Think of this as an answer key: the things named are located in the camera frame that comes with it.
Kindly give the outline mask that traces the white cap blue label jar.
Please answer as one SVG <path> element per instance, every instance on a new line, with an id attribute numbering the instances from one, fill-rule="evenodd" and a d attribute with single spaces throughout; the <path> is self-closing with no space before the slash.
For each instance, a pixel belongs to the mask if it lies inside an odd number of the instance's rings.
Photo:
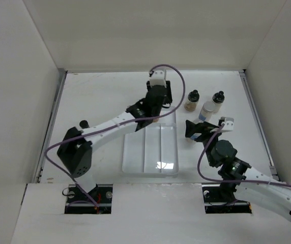
<path id="1" fill-rule="evenodd" d="M 212 101 L 206 101 L 199 113 L 198 119 L 201 121 L 209 121 L 215 110 L 215 104 Z"/>

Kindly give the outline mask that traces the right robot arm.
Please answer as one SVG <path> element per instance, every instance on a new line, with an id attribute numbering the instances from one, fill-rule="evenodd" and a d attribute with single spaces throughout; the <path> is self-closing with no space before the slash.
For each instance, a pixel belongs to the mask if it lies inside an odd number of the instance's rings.
<path id="1" fill-rule="evenodd" d="M 206 121 L 186 121 L 185 137 L 203 144 L 197 172 L 205 180 L 219 184 L 224 201 L 242 200 L 272 211 L 291 222 L 291 185 L 281 183 L 237 157 L 238 151 L 222 133 L 234 129 L 234 119 L 221 117 L 217 125 Z"/>

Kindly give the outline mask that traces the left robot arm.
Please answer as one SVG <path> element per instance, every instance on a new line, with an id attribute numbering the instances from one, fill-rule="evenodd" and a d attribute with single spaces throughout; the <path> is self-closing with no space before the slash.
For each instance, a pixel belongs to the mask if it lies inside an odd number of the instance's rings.
<path id="1" fill-rule="evenodd" d="M 112 120 L 95 127 L 78 130 L 70 128 L 64 141 L 78 136 L 84 136 L 59 146 L 57 156 L 81 187 L 79 196 L 84 202 L 93 202 L 97 197 L 96 182 L 91 173 L 92 154 L 108 142 L 126 134 L 134 133 L 153 123 L 153 120 L 143 120 L 146 117 L 157 117 L 162 107 L 172 103 L 170 81 L 165 85 L 153 85 L 147 82 L 147 94 L 125 112 Z"/>

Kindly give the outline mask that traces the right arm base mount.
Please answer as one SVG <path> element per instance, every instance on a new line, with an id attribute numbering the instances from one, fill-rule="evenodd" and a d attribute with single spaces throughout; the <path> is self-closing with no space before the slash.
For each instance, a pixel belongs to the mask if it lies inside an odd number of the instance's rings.
<path id="1" fill-rule="evenodd" d="M 252 214 L 251 204 L 237 200 L 226 187 L 206 183 L 201 188 L 206 214 Z"/>

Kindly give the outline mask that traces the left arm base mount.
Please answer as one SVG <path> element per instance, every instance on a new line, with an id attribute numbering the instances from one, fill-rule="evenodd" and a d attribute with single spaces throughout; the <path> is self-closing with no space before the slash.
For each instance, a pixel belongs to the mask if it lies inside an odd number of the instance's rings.
<path id="1" fill-rule="evenodd" d="M 98 185 L 92 190 L 92 198 L 98 204 L 88 198 L 76 185 L 69 185 L 62 190 L 66 198 L 64 214 L 67 215 L 107 215 L 111 214 L 113 185 Z"/>

